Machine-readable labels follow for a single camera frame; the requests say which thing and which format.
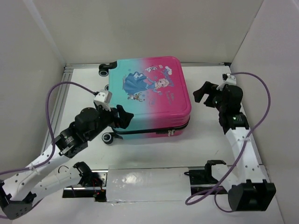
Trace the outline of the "pink hard-shell suitcase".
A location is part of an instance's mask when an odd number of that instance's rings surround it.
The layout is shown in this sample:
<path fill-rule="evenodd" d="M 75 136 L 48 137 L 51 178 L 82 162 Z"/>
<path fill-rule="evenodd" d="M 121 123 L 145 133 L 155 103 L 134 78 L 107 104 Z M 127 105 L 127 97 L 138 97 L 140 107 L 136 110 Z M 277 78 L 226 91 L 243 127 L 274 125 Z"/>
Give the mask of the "pink hard-shell suitcase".
<path fill-rule="evenodd" d="M 172 137 L 183 133 L 191 117 L 191 101 L 180 61 L 173 56 L 121 59 L 99 65 L 108 77 L 110 107 L 132 113 L 125 129 L 115 125 L 102 140 Z"/>

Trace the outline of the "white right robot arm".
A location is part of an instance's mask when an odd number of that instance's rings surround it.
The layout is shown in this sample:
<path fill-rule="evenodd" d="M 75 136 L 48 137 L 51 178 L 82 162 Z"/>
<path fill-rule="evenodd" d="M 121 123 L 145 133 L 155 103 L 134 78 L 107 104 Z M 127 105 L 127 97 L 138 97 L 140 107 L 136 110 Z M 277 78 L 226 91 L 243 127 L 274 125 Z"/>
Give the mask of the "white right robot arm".
<path fill-rule="evenodd" d="M 210 190 L 202 191 L 202 196 L 198 199 L 194 199 L 195 194 L 191 195 L 185 204 L 199 203 L 210 194 L 224 189 L 228 193 L 231 212 L 267 210 L 276 187 L 266 180 L 257 161 L 250 140 L 253 130 L 241 111 L 242 89 L 232 84 L 219 86 L 206 81 L 193 93 L 195 102 L 200 102 L 205 94 L 208 97 L 204 105 L 216 108 L 219 112 L 219 124 L 232 147 L 235 161 L 230 167 L 223 161 L 208 161 L 204 178 L 209 183 L 217 183 Z"/>

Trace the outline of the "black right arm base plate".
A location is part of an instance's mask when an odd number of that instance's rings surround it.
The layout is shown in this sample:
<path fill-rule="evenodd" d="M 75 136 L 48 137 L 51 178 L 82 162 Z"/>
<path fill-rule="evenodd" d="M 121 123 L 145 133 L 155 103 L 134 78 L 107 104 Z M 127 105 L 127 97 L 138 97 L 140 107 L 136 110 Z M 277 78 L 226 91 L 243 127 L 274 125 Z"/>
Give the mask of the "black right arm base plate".
<path fill-rule="evenodd" d="M 184 172 L 189 177 L 192 195 L 209 190 L 218 182 L 212 177 L 212 166 L 218 164 L 226 165 L 222 160 L 208 160 L 203 168 L 192 168 Z"/>

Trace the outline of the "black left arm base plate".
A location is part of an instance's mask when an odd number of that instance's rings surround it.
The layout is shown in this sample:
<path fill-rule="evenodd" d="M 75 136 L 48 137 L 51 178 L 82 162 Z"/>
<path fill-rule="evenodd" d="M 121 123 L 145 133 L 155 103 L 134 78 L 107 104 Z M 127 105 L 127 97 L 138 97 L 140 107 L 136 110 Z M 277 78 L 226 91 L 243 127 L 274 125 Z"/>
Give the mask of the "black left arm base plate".
<path fill-rule="evenodd" d="M 79 182 L 64 188 L 62 198 L 93 198 L 95 202 L 105 203 L 108 170 L 91 170 L 84 162 L 73 167 L 79 172 Z"/>

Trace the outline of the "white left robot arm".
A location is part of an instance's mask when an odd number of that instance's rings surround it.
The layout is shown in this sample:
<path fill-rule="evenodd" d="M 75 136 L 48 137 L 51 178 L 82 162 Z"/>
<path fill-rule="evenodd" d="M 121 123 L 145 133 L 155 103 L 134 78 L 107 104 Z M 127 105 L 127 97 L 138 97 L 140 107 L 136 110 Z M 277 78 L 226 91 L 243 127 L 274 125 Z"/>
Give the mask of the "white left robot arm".
<path fill-rule="evenodd" d="M 87 148 L 88 142 L 97 137 L 106 127 L 127 128 L 133 114 L 121 105 L 107 111 L 99 106 L 88 107 L 75 117 L 42 155 L 37 157 L 25 172 L 17 172 L 0 184 L 0 207 L 8 219 L 14 220 L 31 211 L 46 196 L 71 185 L 88 186 L 102 184 L 85 162 L 77 162 L 65 171 L 50 176 L 56 168 Z"/>

